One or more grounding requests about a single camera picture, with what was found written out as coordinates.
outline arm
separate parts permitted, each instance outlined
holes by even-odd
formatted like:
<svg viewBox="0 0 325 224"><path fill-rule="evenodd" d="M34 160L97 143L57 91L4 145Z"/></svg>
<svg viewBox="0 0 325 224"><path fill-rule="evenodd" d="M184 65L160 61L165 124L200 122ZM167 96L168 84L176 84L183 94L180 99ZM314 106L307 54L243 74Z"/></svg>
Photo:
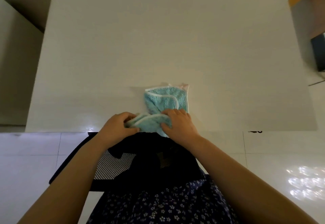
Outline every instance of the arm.
<svg viewBox="0 0 325 224"><path fill-rule="evenodd" d="M277 190L201 137L184 110L165 110L172 128L163 131L189 150L208 171L238 215L247 223L315 224L309 215Z"/></svg>
<svg viewBox="0 0 325 224"><path fill-rule="evenodd" d="M124 128L124 122L134 117L128 112L112 116L97 135L80 148L18 224L77 223L100 157L109 147L139 131Z"/></svg>

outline forearm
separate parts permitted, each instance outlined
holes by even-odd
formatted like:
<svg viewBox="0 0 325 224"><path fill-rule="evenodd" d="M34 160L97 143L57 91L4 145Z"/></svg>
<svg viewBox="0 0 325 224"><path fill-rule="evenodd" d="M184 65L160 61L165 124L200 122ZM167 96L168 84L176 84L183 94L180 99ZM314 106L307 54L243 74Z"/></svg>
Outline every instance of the forearm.
<svg viewBox="0 0 325 224"><path fill-rule="evenodd" d="M96 137L80 148L18 223L77 223L106 149Z"/></svg>
<svg viewBox="0 0 325 224"><path fill-rule="evenodd" d="M210 141L198 136L185 147L200 161L247 223L316 223L293 202Z"/></svg>

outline light blue towel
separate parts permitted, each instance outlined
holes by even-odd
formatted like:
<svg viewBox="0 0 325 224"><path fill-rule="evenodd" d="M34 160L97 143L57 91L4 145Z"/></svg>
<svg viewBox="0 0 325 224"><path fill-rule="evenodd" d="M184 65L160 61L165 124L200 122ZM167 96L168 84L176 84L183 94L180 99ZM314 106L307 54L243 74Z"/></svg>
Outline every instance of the light blue towel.
<svg viewBox="0 0 325 224"><path fill-rule="evenodd" d="M149 113L141 113L136 118L125 123L125 127L138 127L141 132L157 132L168 137L161 129L160 124L166 123L171 127L170 118L161 114L165 109L184 109L189 112L188 84L181 86L163 86L146 89L144 100Z"/></svg>

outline white tile floor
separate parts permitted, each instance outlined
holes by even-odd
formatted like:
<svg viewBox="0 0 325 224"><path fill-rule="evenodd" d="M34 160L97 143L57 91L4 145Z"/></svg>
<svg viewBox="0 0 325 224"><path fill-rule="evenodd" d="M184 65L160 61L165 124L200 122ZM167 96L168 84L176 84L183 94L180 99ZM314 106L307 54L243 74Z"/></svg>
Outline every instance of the white tile floor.
<svg viewBox="0 0 325 224"><path fill-rule="evenodd" d="M325 223L325 173L321 170L325 170L325 82L310 86L309 90L318 131L202 135L316 221ZM0 133L0 223L14 224L21 218L47 188L55 170L86 136L87 133ZM89 193L79 223L87 221L101 195Z"/></svg>

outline navy floral dress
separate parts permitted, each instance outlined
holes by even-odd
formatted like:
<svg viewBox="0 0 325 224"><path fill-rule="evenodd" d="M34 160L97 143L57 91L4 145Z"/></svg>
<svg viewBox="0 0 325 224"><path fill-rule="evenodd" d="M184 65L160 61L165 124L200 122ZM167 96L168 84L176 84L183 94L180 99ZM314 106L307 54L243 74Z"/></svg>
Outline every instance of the navy floral dress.
<svg viewBox="0 0 325 224"><path fill-rule="evenodd" d="M105 192L87 224L241 223L209 175L183 186L150 194Z"/></svg>

